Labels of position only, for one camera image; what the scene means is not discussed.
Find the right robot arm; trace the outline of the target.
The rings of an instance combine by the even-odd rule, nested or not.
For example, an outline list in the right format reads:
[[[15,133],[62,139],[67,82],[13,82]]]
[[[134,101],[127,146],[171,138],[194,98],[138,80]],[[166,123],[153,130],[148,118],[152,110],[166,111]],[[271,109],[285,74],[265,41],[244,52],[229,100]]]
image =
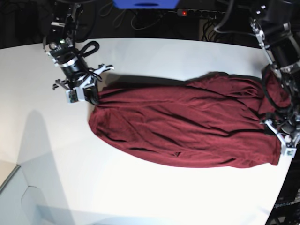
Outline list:
[[[52,89],[62,87],[70,104],[85,101],[98,105],[98,83],[102,81],[101,74],[113,70],[114,67],[100,64],[95,69],[87,65],[85,58],[99,50],[98,42],[90,41],[82,49],[76,48],[79,17],[85,3],[84,0],[54,2],[52,22],[49,33],[43,39],[43,49],[65,75],[64,80],[55,80]]]

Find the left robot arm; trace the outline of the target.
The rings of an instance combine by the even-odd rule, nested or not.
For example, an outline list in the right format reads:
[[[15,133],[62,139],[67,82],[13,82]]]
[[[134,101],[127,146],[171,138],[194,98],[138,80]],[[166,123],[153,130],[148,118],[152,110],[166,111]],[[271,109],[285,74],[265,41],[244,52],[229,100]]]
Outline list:
[[[274,112],[263,121],[282,149],[300,143],[300,2],[298,0],[217,0],[221,19],[215,31],[254,36],[268,65],[264,94]]]

